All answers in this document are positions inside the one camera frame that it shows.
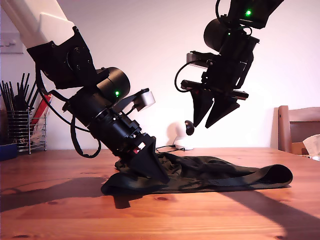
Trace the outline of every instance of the wooden table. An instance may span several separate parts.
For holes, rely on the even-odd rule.
[[[283,164],[294,179],[282,189],[114,199],[100,192],[116,172],[109,150],[95,159],[74,150],[33,153],[1,162],[1,239],[320,240],[320,162],[270,148],[177,154]]]

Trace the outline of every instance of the chair backrest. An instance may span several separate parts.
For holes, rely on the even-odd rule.
[[[320,107],[289,110],[288,106],[278,109],[278,149],[293,152],[293,143],[320,134]]]

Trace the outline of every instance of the black cloth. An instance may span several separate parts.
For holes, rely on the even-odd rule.
[[[283,165],[263,168],[237,166],[212,156],[157,155],[170,181],[139,175],[120,161],[118,173],[101,187],[105,195],[229,192],[254,189],[283,188],[293,180],[292,172]]]

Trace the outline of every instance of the metal wire rack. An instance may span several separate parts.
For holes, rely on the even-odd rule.
[[[47,115],[31,117],[28,109],[7,111],[7,116],[8,137],[17,143],[18,152],[47,150]]]

